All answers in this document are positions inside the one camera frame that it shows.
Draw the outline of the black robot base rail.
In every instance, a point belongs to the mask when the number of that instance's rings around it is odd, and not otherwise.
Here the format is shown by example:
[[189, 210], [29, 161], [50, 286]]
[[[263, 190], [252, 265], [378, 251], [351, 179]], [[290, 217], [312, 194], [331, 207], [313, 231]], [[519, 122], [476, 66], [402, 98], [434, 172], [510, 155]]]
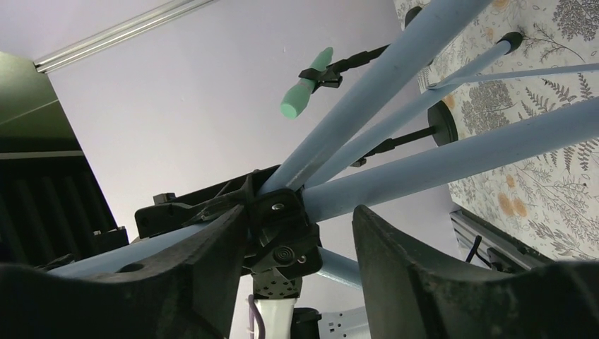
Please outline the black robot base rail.
[[467, 210], [454, 211], [450, 218], [459, 249], [469, 263], [503, 273], [522, 273], [553, 262]]

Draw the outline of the black far microphone stand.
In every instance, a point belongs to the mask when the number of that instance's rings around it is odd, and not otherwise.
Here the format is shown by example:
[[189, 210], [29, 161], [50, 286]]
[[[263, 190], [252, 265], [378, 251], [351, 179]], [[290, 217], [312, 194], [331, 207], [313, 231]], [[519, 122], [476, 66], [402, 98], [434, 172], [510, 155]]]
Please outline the black far microphone stand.
[[339, 88], [343, 82], [341, 73], [368, 64], [370, 61], [380, 57], [388, 46], [389, 45], [385, 45], [371, 51], [363, 51], [354, 54], [347, 59], [341, 59], [335, 63], [329, 64], [323, 71], [318, 71], [314, 67], [305, 69], [300, 72], [299, 77], [314, 82], [313, 93], [320, 87]]

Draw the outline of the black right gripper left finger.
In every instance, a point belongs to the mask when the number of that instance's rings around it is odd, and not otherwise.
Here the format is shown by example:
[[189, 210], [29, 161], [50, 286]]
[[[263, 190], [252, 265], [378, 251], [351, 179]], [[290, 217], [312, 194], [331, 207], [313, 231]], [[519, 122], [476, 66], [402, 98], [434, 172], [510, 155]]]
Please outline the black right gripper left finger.
[[247, 247], [236, 206], [116, 273], [63, 278], [1, 267], [2, 338], [227, 338]]

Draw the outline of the floral patterned table mat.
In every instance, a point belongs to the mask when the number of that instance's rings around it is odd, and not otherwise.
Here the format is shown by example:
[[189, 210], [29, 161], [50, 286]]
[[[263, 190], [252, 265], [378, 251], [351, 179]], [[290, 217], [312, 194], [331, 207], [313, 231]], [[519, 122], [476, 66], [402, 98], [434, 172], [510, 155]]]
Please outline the floral patterned table mat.
[[422, 79], [458, 140], [387, 166], [386, 201], [448, 184], [458, 205], [554, 260], [598, 259], [597, 1], [484, 1]]

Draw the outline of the black near microphone stand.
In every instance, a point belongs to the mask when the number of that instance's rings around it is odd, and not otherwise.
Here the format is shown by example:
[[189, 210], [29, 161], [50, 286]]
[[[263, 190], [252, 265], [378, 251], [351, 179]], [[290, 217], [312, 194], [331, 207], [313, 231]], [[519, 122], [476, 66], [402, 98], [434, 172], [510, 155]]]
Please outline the black near microphone stand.
[[394, 150], [400, 145], [410, 143], [422, 138], [431, 136], [438, 147], [453, 143], [458, 140], [458, 131], [456, 123], [448, 106], [439, 101], [427, 110], [428, 127], [420, 129], [397, 138], [387, 138], [377, 147], [371, 149], [368, 153], [351, 164], [351, 167], [361, 167], [367, 163], [367, 158], [373, 155], [386, 153]]

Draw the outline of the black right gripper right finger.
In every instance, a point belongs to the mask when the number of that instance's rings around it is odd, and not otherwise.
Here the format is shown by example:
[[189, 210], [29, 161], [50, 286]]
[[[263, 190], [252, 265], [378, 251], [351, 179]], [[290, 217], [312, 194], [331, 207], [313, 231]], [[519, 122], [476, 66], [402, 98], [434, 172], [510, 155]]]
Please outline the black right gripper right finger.
[[352, 215], [373, 338], [597, 338], [598, 263], [501, 273], [449, 256], [366, 206]]

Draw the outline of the mint green microphone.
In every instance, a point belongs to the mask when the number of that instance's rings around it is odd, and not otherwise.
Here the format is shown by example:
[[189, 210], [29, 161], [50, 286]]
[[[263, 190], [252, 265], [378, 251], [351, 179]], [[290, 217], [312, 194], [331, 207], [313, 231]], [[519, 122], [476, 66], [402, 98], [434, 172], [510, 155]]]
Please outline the mint green microphone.
[[[327, 47], [321, 51], [310, 65], [317, 71], [324, 71], [330, 64], [333, 48]], [[284, 95], [280, 103], [280, 111], [288, 119], [297, 118], [307, 107], [316, 83], [313, 80], [300, 78]]]

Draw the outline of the black microphone stand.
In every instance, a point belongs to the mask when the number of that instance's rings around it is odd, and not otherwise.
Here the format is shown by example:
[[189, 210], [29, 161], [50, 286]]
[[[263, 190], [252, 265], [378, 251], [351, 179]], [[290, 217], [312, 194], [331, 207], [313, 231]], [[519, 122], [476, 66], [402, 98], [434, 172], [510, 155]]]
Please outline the black microphone stand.
[[318, 71], [314, 67], [305, 69], [300, 72], [299, 77], [314, 82], [313, 93], [320, 87], [339, 88], [343, 82], [341, 73], [368, 64], [370, 61], [380, 57], [388, 46], [389, 45], [385, 45], [371, 51], [363, 51], [354, 54], [347, 59], [341, 59], [335, 63], [329, 64], [323, 71]]
[[386, 153], [394, 150], [400, 145], [410, 143], [422, 138], [431, 136], [438, 147], [453, 143], [458, 140], [458, 131], [456, 123], [448, 106], [439, 101], [427, 110], [428, 127], [420, 129], [397, 138], [387, 138], [377, 147], [371, 149], [368, 153], [351, 164], [351, 167], [361, 167], [367, 163], [367, 158], [373, 155]]

